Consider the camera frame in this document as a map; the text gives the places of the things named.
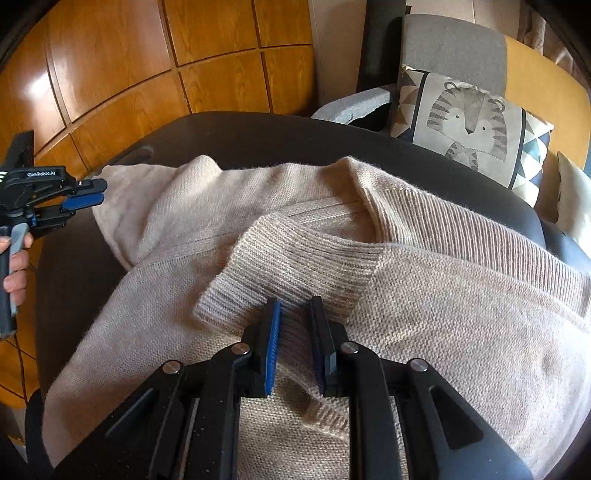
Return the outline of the person's left hand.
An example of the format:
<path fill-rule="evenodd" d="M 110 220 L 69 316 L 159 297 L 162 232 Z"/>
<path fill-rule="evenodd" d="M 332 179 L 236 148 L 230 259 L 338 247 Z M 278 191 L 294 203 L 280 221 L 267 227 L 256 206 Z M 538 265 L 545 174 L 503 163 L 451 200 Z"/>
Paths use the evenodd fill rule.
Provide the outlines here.
<path fill-rule="evenodd" d="M 33 242 L 33 236 L 27 233 L 24 237 L 23 249 L 10 258 L 10 274 L 3 279 L 3 289 L 10 295 L 16 307 L 20 307 L 25 301 L 28 282 L 26 270 L 30 263 L 29 249 Z"/>

